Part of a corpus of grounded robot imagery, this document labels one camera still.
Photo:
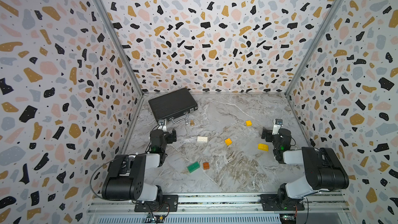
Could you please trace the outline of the green lego brick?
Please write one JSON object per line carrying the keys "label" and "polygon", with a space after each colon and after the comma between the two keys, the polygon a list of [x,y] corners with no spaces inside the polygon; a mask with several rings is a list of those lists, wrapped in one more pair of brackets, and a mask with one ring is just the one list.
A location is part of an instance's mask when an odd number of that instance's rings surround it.
{"label": "green lego brick", "polygon": [[199,168],[200,168],[200,164],[198,162],[195,162],[187,167],[189,173],[193,173],[194,171],[198,170]]}

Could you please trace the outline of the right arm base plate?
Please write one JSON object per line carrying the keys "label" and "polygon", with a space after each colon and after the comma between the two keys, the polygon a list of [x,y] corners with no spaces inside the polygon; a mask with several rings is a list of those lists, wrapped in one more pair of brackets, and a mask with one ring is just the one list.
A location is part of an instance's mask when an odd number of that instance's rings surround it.
{"label": "right arm base plate", "polygon": [[260,195],[263,211],[303,211],[304,204],[300,199],[291,199],[277,194]]}

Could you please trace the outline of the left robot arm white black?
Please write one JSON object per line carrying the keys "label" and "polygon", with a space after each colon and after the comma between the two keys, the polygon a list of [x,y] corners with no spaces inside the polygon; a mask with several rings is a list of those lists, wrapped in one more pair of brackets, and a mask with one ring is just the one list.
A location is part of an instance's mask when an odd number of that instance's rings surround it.
{"label": "left robot arm white black", "polygon": [[164,164],[166,147],[177,141],[177,134],[175,130],[167,132],[156,129],[150,132],[149,139],[149,150],[145,153],[117,155],[106,163],[109,167],[100,195],[93,189],[93,179],[90,179],[89,186],[96,197],[107,201],[163,203],[161,187],[145,183],[145,172]]}

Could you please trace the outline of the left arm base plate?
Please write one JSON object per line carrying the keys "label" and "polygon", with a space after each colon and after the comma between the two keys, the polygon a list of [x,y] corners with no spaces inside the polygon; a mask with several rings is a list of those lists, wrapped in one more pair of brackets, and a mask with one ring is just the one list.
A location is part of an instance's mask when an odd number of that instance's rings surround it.
{"label": "left arm base plate", "polygon": [[138,201],[134,211],[140,212],[176,212],[178,208],[178,195],[163,195],[155,201]]}

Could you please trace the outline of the orange lego brick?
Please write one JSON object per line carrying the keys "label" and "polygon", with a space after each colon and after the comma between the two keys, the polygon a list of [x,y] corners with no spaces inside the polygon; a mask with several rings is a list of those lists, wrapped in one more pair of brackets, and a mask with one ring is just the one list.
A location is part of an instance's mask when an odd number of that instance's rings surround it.
{"label": "orange lego brick", "polygon": [[204,170],[209,170],[209,169],[210,169],[210,166],[209,166],[209,163],[208,163],[208,162],[204,162],[204,163],[203,163],[203,169],[204,169]]}

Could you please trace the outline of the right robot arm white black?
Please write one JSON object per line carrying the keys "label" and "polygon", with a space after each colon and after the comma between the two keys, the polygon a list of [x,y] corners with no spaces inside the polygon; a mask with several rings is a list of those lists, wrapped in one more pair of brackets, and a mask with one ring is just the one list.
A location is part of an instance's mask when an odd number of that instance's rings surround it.
{"label": "right robot arm white black", "polygon": [[331,148],[302,147],[292,150],[291,131],[284,128],[263,129],[261,138],[273,145],[273,154],[280,164],[304,167],[304,175],[282,184],[278,189],[280,203],[301,200],[318,192],[346,189],[349,177]]}

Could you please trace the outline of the white lego brick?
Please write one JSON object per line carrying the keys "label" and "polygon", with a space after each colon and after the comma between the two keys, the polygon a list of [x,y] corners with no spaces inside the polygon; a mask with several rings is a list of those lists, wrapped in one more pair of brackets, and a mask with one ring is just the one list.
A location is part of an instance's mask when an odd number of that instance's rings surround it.
{"label": "white lego brick", "polygon": [[197,137],[197,142],[198,143],[208,143],[208,137],[206,137],[206,136],[198,136]]}

